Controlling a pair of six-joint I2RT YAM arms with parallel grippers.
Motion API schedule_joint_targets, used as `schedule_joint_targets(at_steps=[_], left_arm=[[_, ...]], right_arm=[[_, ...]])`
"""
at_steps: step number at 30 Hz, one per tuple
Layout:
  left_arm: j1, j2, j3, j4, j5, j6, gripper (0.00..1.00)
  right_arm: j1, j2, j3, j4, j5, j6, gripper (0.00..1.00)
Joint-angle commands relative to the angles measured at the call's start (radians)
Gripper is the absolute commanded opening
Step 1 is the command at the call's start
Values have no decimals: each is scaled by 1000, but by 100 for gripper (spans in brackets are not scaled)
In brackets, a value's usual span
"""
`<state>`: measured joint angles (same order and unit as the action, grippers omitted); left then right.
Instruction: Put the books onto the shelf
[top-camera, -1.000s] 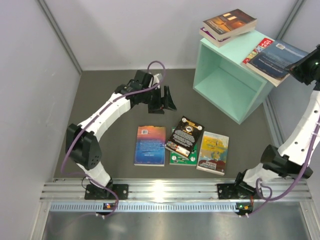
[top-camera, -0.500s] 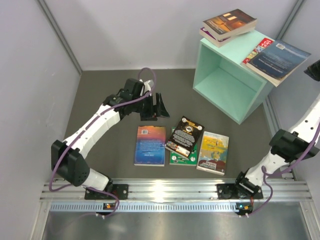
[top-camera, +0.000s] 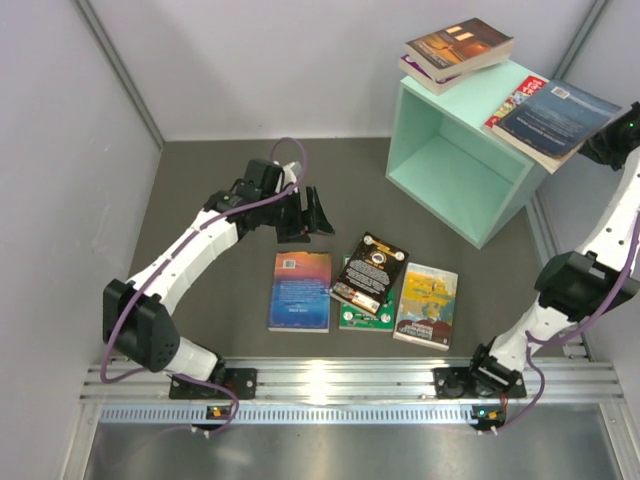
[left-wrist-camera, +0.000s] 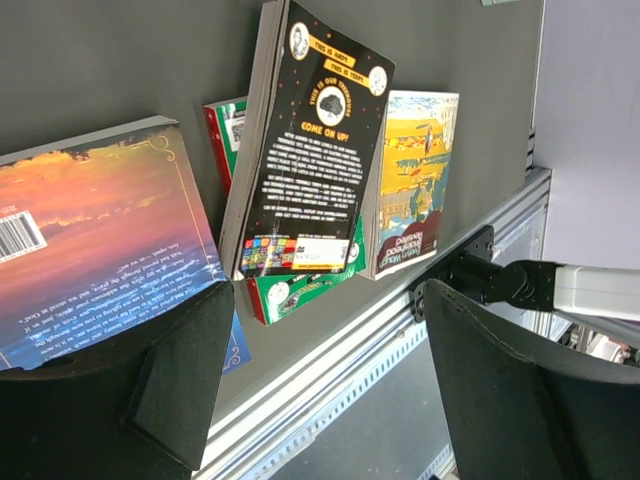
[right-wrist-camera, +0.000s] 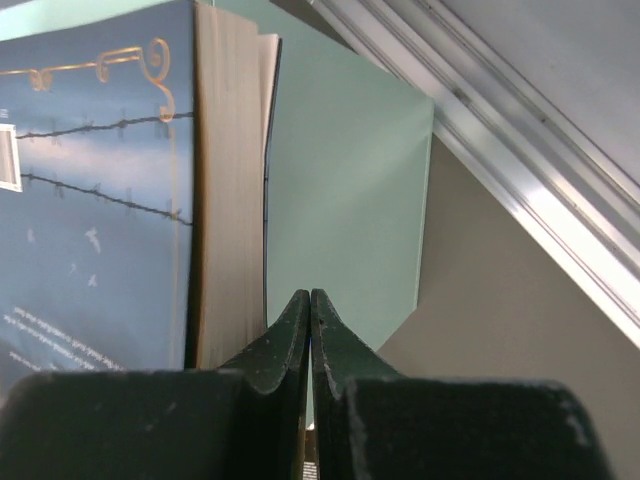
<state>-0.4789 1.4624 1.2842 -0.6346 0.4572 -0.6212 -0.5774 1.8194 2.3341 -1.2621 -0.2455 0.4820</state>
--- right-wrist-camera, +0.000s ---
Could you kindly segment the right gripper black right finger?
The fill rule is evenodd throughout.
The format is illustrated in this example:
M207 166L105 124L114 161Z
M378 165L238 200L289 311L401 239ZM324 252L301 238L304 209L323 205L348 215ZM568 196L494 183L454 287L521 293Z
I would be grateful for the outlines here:
M323 479L610 479L578 398L556 381L415 378L310 295L316 445Z

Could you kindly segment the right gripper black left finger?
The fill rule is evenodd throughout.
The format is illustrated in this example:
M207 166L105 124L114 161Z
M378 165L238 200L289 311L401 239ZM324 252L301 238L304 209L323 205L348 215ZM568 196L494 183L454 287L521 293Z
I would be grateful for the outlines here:
M5 479L298 479L310 295L213 370L38 373L1 408Z

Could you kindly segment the blue starry night book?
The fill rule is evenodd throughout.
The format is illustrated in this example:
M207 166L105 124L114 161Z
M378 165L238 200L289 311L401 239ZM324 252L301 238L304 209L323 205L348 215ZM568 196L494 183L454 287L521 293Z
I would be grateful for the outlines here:
M1 381L215 368L266 328L282 40L168 1L1 43Z

